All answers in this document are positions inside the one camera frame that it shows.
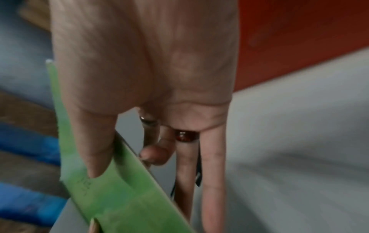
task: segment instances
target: blue stripe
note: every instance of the blue stripe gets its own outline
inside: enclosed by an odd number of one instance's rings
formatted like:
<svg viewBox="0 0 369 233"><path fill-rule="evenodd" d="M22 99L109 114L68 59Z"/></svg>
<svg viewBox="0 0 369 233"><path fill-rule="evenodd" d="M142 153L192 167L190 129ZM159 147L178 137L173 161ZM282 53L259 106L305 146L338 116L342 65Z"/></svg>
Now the blue stripe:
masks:
<svg viewBox="0 0 369 233"><path fill-rule="evenodd" d="M57 138L0 122L0 150L60 166Z"/></svg>
<svg viewBox="0 0 369 233"><path fill-rule="evenodd" d="M66 199L0 183L0 218L52 226Z"/></svg>

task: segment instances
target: wooden floor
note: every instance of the wooden floor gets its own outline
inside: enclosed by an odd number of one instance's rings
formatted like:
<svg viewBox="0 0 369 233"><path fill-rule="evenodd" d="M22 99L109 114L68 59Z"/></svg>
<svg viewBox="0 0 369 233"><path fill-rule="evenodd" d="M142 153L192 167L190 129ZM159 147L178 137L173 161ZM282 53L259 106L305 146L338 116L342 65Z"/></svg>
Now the wooden floor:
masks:
<svg viewBox="0 0 369 233"><path fill-rule="evenodd" d="M0 121L57 136L53 111L0 92ZM34 191L68 197L59 182L57 166L30 160L26 157L0 151L0 182L25 187ZM0 233L46 233L49 229L0 219Z"/></svg>

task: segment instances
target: orange wall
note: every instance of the orange wall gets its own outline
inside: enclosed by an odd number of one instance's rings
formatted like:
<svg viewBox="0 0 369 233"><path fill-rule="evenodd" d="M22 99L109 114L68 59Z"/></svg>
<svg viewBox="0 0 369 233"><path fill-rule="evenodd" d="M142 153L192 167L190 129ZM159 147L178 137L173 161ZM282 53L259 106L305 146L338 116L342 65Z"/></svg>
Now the orange wall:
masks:
<svg viewBox="0 0 369 233"><path fill-rule="evenodd" d="M367 0L239 0L235 90L369 46Z"/></svg>

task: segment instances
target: green card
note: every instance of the green card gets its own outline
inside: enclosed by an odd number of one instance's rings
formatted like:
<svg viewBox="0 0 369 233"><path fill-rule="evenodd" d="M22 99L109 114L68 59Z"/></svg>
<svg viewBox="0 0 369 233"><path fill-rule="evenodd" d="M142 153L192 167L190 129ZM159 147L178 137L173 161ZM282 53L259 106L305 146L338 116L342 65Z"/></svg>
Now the green card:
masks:
<svg viewBox="0 0 369 233"><path fill-rule="evenodd" d="M115 155L103 175L90 179L77 153L60 97L57 70L47 62L58 118L61 181L87 222L96 218L104 233L193 233L127 143L117 134Z"/></svg>

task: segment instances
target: brown ring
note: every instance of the brown ring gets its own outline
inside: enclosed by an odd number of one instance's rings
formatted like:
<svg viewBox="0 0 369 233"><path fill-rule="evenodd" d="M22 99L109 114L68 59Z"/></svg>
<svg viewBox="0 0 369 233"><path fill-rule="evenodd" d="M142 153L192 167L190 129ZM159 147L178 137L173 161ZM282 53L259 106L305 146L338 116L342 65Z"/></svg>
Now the brown ring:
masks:
<svg viewBox="0 0 369 233"><path fill-rule="evenodd" d="M146 120L145 118L143 118L142 116L140 116L140 120L143 124L147 125L147 126L157 126L158 125L158 121L150 121L150 120Z"/></svg>
<svg viewBox="0 0 369 233"><path fill-rule="evenodd" d="M176 140L179 142L193 142L200 138L200 134L195 131L175 129L174 134L176 136Z"/></svg>

